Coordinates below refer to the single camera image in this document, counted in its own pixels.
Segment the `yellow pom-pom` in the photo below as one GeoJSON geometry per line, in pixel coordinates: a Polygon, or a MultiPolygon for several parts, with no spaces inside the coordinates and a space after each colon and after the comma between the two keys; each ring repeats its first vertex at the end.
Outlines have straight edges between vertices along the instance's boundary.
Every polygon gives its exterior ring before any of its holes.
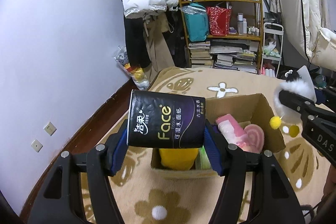
{"type": "Polygon", "coordinates": [[[289,133],[289,136],[291,136],[292,138],[295,138],[300,133],[300,129],[296,125],[290,126],[288,133],[289,133]]]}
{"type": "Polygon", "coordinates": [[[269,125],[273,129],[278,129],[281,126],[281,119],[279,116],[272,117],[271,120],[269,120],[269,125]]]}

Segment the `wooden floor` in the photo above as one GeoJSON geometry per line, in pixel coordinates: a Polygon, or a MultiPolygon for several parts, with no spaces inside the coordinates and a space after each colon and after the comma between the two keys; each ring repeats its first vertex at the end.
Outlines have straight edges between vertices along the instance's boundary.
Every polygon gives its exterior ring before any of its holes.
{"type": "MultiPolygon", "coordinates": [[[[133,89],[137,89],[137,86],[132,80],[129,80],[115,93],[115,95],[108,99],[90,119],[87,120],[73,138],[65,145],[62,151],[68,150],[71,153],[76,154],[87,152],[92,149],[128,110],[130,95],[133,89]]],[[[23,206],[20,218],[25,223],[28,222],[29,214],[37,193],[56,158],[42,174],[23,206]]]]}

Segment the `cardboard box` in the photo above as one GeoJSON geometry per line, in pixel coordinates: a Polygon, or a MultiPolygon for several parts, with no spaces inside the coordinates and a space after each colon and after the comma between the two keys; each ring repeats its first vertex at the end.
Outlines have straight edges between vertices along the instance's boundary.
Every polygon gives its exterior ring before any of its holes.
{"type": "MultiPolygon", "coordinates": [[[[274,130],[269,125],[269,120],[274,113],[264,95],[237,95],[221,99],[206,99],[205,107],[206,118],[211,124],[215,124],[218,117],[231,114],[243,128],[253,123],[263,129],[265,133],[263,150],[276,153],[285,148],[280,130],[274,130]]],[[[164,168],[161,165],[161,157],[157,148],[153,148],[151,168],[167,179],[193,179],[217,175],[212,169],[196,170],[193,167],[188,171],[177,171],[164,168]]]]}

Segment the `beige rug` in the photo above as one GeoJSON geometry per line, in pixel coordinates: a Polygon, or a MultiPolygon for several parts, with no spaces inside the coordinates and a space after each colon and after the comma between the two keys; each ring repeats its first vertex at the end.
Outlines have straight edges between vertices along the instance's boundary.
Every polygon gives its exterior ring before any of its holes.
{"type": "MultiPolygon", "coordinates": [[[[273,108],[273,92],[281,80],[263,75],[219,69],[168,68],[160,72],[151,91],[205,98],[263,93],[273,108]],[[228,92],[236,88],[238,93],[228,92]]],[[[127,114],[101,140],[116,133],[127,114]]],[[[315,206],[323,195],[330,163],[299,134],[282,130],[285,150],[277,159],[302,205],[315,206]]],[[[166,180],[151,170],[152,149],[129,147],[122,169],[110,178],[111,188],[126,224],[206,224],[215,208],[223,178],[166,180]]],[[[247,174],[239,223],[246,220],[252,174],[247,174]]],[[[88,221],[95,223],[86,174],[82,193],[88,221]]]]}

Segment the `teal bag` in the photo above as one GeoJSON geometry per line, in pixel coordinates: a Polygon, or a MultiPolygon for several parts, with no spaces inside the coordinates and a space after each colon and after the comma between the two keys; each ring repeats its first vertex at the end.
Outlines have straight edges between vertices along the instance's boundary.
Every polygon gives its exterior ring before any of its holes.
{"type": "MultiPolygon", "coordinates": [[[[190,6],[205,8],[197,3],[191,3],[190,6]]],[[[204,41],[209,34],[209,20],[207,13],[197,15],[183,14],[189,34],[189,40],[191,42],[204,41]]]]}

